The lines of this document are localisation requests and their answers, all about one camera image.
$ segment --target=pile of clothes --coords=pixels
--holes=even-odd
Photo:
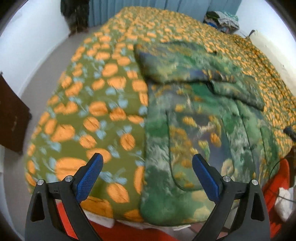
[[[69,26],[69,37],[88,32],[89,0],[61,0],[61,13]]]
[[[233,33],[239,29],[238,17],[228,12],[211,11],[207,12],[204,23],[211,25],[224,33]]]

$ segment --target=red cloth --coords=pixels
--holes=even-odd
[[[274,209],[274,204],[279,193],[279,188],[282,187],[285,189],[289,189],[289,186],[289,163],[286,159],[282,159],[280,162],[280,169],[278,173],[262,188],[269,215],[271,238],[273,238],[277,234],[283,224],[283,221],[279,218]]]
[[[286,159],[283,159],[280,162],[278,173],[262,188],[269,215],[271,238],[275,236],[283,224],[274,209],[274,204],[279,188],[289,189],[289,177],[289,163]],[[67,234],[77,239],[63,204],[59,203],[57,207]],[[157,229],[140,230],[119,222],[115,222],[113,228],[110,229],[94,222],[90,223],[104,241],[177,241],[177,239]]]
[[[62,203],[57,204],[59,215],[67,234],[77,239],[77,236],[69,222]],[[178,241],[168,234],[157,229],[136,229],[119,222],[115,222],[113,228],[106,228],[94,222],[90,222],[96,232],[104,241]]]

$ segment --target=green comforter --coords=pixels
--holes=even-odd
[[[256,81],[194,43],[140,44],[135,53],[146,79],[158,83],[148,85],[142,217],[157,225],[207,219],[214,203],[192,169],[196,153],[221,175],[264,185],[278,150]]]

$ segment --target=metal screw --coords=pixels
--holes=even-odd
[[[224,176],[223,180],[228,183],[228,182],[230,182],[230,177],[229,176]]]
[[[258,181],[255,180],[255,179],[252,180],[252,183],[253,183],[255,186],[258,185]]]
[[[65,177],[65,181],[66,181],[66,182],[70,182],[70,181],[72,181],[72,179],[73,179],[72,176],[66,176],[66,177]]]
[[[43,179],[40,179],[40,180],[37,182],[38,185],[42,185],[43,183],[44,183],[44,180],[43,180]]]

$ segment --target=pillow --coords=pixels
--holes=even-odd
[[[252,43],[264,53],[280,74],[283,82],[296,96],[296,71],[281,50],[257,30],[250,36]]]

